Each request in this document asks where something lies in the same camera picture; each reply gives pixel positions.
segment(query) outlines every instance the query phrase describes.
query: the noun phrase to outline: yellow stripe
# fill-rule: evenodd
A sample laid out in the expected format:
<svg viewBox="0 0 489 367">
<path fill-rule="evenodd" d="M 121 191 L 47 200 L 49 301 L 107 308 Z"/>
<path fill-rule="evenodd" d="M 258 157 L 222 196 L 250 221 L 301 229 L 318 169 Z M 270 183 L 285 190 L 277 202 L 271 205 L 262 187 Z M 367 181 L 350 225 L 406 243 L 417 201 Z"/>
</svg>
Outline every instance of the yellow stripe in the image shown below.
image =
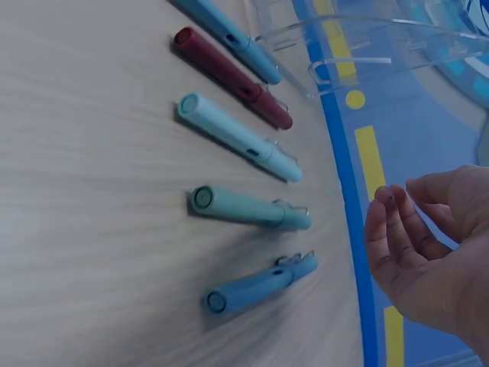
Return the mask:
<svg viewBox="0 0 489 367">
<path fill-rule="evenodd" d="M 391 306 L 384 308 L 387 367 L 404 367 L 403 315 Z"/>
<path fill-rule="evenodd" d="M 314 0 L 314 6 L 319 15 L 335 14 L 331 0 Z M 322 27 L 328 38 L 333 57 L 350 58 L 351 52 L 339 22 L 324 21 Z M 354 63 L 337 63 L 336 69 L 341 79 L 352 78 L 357 74 Z"/>
<path fill-rule="evenodd" d="M 384 170 L 382 169 L 381 155 L 375 139 L 374 127 L 365 126 L 355 130 L 358 152 L 360 153 L 361 167 L 364 171 L 367 185 L 368 199 L 374 199 L 375 190 L 385 185 Z"/>
</svg>

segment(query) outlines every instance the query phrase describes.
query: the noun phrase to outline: teal pen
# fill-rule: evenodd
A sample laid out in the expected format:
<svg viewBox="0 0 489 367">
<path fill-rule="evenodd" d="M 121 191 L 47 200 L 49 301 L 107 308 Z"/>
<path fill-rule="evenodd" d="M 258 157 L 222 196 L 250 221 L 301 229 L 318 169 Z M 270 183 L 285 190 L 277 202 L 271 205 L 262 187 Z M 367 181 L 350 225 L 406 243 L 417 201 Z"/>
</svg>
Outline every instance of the teal pen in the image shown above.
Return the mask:
<svg viewBox="0 0 489 367">
<path fill-rule="evenodd" d="M 314 252 L 283 256 L 266 271 L 222 284 L 207 291 L 204 302 L 209 312 L 225 316 L 245 310 L 279 290 L 290 287 L 319 266 Z"/>
<path fill-rule="evenodd" d="M 233 148 L 247 160 L 293 182 L 302 179 L 297 159 L 277 143 L 263 139 L 198 93 L 184 96 L 178 104 L 179 116 L 191 125 Z"/>
<path fill-rule="evenodd" d="M 203 216 L 287 231 L 308 229 L 313 224 L 304 206 L 291 206 L 281 200 L 258 200 L 216 186 L 197 187 L 190 197 L 190 205 Z"/>
<path fill-rule="evenodd" d="M 271 57 L 239 29 L 210 0 L 171 0 L 194 21 L 224 44 L 249 70 L 265 83 L 278 84 L 281 76 Z"/>
</svg>

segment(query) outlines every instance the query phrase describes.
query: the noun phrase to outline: pen cap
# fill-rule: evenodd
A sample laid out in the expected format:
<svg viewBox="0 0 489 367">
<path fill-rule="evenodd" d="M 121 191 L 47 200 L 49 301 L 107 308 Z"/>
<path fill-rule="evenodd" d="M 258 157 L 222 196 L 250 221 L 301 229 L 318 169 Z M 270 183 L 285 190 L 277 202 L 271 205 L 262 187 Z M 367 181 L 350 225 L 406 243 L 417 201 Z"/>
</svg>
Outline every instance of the pen cap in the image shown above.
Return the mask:
<svg viewBox="0 0 489 367">
<path fill-rule="evenodd" d="M 240 150 L 252 161 L 265 162 L 271 158 L 273 145 L 266 144 L 262 138 L 198 93 L 190 93 L 180 100 L 178 114 L 197 128 Z"/>
<path fill-rule="evenodd" d="M 282 206 L 216 186 L 197 187 L 190 196 L 196 213 L 214 218 L 278 227 L 284 218 Z"/>
<path fill-rule="evenodd" d="M 313 253 L 305 255 L 298 262 L 288 265 L 293 275 L 292 283 L 311 274 L 318 268 L 318 265 L 318 258 Z"/>
<path fill-rule="evenodd" d="M 289 114 L 277 104 L 277 101 L 270 93 L 264 91 L 259 85 L 258 87 L 260 88 L 260 94 L 255 101 L 250 103 L 253 108 L 278 128 L 283 130 L 291 128 L 292 118 Z"/>
<path fill-rule="evenodd" d="M 271 141 L 267 144 L 273 148 L 270 159 L 266 162 L 269 171 L 274 172 L 279 177 L 288 181 L 301 181 L 303 172 L 300 170 L 297 162 L 290 156 L 284 154 L 278 145 Z"/>
<path fill-rule="evenodd" d="M 282 79 L 277 65 L 270 56 L 250 39 L 246 50 L 235 50 L 236 56 L 243 60 L 248 68 L 261 80 L 268 84 L 278 84 Z"/>
<path fill-rule="evenodd" d="M 257 89 L 250 78 L 191 27 L 180 30 L 173 38 L 173 45 L 187 60 L 244 101 L 254 101 L 260 96 L 261 88 Z"/>
<path fill-rule="evenodd" d="M 240 52 L 248 49 L 251 42 L 249 37 L 210 0 L 172 0 L 172 2 L 232 50 Z"/>
<path fill-rule="evenodd" d="M 311 228 L 313 220 L 306 209 L 294 209 L 287 203 L 276 203 L 276 205 L 283 208 L 283 222 L 278 228 L 290 231 Z"/>
<path fill-rule="evenodd" d="M 277 266 L 213 288 L 204 296 L 204 301 L 210 312 L 225 315 L 256 304 L 292 282 L 292 271 Z"/>
</svg>

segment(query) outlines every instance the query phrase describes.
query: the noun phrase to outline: pen clip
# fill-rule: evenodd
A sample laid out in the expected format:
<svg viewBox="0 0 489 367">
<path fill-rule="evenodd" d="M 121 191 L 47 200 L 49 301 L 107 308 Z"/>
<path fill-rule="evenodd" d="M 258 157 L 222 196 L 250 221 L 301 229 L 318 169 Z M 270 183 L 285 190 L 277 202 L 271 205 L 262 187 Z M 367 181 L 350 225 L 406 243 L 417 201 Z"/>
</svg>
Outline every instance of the pen clip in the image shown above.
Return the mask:
<svg viewBox="0 0 489 367">
<path fill-rule="evenodd" d="M 286 155 L 287 157 L 289 157 L 290 159 L 295 161 L 297 165 L 299 165 L 299 160 L 297 159 L 297 157 L 295 155 L 291 155 L 291 154 L 287 153 L 285 150 L 283 150 L 282 147 L 280 146 L 280 144 L 278 144 L 278 141 L 276 141 L 276 140 L 273 141 L 270 139 L 266 139 L 265 141 L 268 141 L 269 143 L 272 143 L 273 145 L 275 145 L 277 147 L 277 149 L 282 152 L 283 155 Z"/>
<path fill-rule="evenodd" d="M 268 84 L 266 83 L 262 83 L 262 86 L 265 88 L 265 91 L 270 95 L 270 97 L 272 97 L 272 99 L 280 106 L 282 107 L 282 109 L 285 110 L 285 112 L 287 112 L 288 115 L 290 115 L 290 109 L 289 109 L 289 106 L 283 102 L 283 101 L 280 101 L 277 97 L 275 97 L 271 91 L 270 91 L 270 87 L 268 86 Z"/>
<path fill-rule="evenodd" d="M 307 258 L 309 256 L 314 256 L 314 251 L 309 251 L 305 255 L 302 255 L 300 252 L 297 252 L 294 255 L 291 256 L 281 256 L 277 260 L 275 260 L 274 265 L 275 266 L 281 266 L 281 265 L 291 265 L 291 264 L 296 264 L 300 261 L 302 261 L 304 258 Z"/>
<path fill-rule="evenodd" d="M 277 199 L 277 200 L 274 200 L 272 201 L 272 203 L 274 204 L 278 204 L 278 203 L 281 203 L 283 205 L 286 205 L 288 206 L 289 208 L 291 209 L 294 209 L 294 210 L 302 210 L 303 212 L 306 212 L 306 215 L 308 216 L 309 215 L 309 208 L 307 206 L 293 206 L 291 203 L 289 203 L 287 200 L 282 200 L 282 199 Z"/>
</svg>

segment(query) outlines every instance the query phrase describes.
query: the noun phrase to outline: red pen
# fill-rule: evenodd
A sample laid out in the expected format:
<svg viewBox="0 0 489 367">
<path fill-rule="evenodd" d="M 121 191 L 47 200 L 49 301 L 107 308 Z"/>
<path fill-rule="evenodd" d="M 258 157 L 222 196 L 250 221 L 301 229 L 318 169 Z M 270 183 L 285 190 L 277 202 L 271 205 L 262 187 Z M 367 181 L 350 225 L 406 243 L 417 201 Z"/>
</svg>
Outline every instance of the red pen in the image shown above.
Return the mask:
<svg viewBox="0 0 489 367">
<path fill-rule="evenodd" d="M 292 126 L 289 114 L 260 84 L 253 83 L 191 27 L 180 30 L 173 39 L 173 45 L 187 60 L 200 67 L 269 123 L 284 130 Z"/>
</svg>

